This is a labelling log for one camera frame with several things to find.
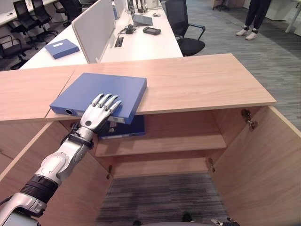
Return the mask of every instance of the shoe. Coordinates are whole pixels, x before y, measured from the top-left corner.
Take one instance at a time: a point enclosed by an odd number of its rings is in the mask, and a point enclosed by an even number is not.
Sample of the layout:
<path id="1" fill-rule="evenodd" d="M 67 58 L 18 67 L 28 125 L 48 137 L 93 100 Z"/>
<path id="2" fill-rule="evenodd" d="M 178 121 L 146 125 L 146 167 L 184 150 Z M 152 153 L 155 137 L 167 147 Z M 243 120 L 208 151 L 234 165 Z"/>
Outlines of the shoe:
<path id="1" fill-rule="evenodd" d="M 135 220 L 135 221 L 133 222 L 133 225 L 134 225 L 134 226 L 140 226 L 140 225 L 142 225 L 142 224 L 141 224 L 141 222 L 140 222 L 139 220 Z"/>
<path id="2" fill-rule="evenodd" d="M 191 221 L 192 221 L 192 218 L 191 218 L 190 213 L 185 212 L 182 217 L 182 222 L 191 222 Z"/>
<path id="3" fill-rule="evenodd" d="M 239 32 L 236 33 L 236 36 L 243 36 L 243 35 L 246 35 L 247 33 L 248 33 L 247 30 L 241 29 L 241 31 L 239 31 Z"/>
<path id="4" fill-rule="evenodd" d="M 256 35 L 257 34 L 255 32 L 251 32 L 251 34 L 246 36 L 246 40 L 252 40 L 252 39 L 256 38 Z"/>

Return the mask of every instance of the open cabinet door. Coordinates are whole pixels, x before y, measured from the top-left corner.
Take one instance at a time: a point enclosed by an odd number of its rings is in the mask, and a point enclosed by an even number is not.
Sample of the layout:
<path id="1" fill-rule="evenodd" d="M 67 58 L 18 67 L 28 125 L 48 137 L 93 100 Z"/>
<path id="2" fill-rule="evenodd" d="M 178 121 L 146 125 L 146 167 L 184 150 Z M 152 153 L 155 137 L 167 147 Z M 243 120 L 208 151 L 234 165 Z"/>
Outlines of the open cabinet door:
<path id="1" fill-rule="evenodd" d="M 274 107 L 252 118 L 210 172 L 226 210 L 241 226 L 301 223 L 301 133 Z"/>
<path id="2" fill-rule="evenodd" d="M 0 200 L 19 192 L 42 161 L 57 151 L 68 130 L 58 121 L 48 122 L 0 174 Z M 111 185 L 107 171 L 88 152 L 63 181 L 38 219 L 42 226 L 94 226 Z"/>

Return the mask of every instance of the wooden countertop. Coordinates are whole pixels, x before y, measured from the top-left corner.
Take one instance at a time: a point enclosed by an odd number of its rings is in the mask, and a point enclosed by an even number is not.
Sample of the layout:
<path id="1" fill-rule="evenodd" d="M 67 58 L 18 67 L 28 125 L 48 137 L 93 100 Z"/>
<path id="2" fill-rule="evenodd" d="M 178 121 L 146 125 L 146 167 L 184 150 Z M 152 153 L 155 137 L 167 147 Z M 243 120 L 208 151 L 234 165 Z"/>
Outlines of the wooden countertop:
<path id="1" fill-rule="evenodd" d="M 49 104 L 82 73 L 147 78 L 137 114 L 188 112 L 275 103 L 232 54 L 71 65 L 0 73 L 0 121 L 67 120 Z"/>

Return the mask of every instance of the blue binder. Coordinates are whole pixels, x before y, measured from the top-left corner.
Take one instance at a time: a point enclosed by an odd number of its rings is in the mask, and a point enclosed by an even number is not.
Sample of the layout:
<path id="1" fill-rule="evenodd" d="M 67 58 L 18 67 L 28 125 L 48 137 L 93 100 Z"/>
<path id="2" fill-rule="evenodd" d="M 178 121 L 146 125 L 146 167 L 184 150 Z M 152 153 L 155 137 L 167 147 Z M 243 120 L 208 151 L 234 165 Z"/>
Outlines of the blue binder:
<path id="1" fill-rule="evenodd" d="M 70 42 L 68 39 L 50 43 L 45 46 L 45 49 L 47 49 L 54 59 L 58 59 L 79 51 L 79 47 Z"/>
<path id="2" fill-rule="evenodd" d="M 113 139 L 145 135 L 143 115 L 135 115 L 130 125 L 116 123 L 114 121 L 109 122 L 109 124 L 109 131 L 100 134 L 100 139 Z"/>
<path id="3" fill-rule="evenodd" d="M 51 105 L 58 114 L 82 116 L 100 93 L 112 93 L 122 100 L 109 121 L 131 124 L 146 89 L 146 78 L 83 73 Z"/>

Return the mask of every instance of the computer mouse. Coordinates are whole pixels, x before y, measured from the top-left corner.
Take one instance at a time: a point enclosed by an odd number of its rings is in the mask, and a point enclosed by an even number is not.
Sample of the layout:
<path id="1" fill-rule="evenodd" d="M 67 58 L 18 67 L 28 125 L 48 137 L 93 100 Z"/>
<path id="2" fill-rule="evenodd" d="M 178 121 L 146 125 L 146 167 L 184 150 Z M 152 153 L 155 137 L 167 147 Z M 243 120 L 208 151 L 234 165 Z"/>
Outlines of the computer mouse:
<path id="1" fill-rule="evenodd" d="M 161 16 L 159 13 L 154 13 L 152 16 Z"/>

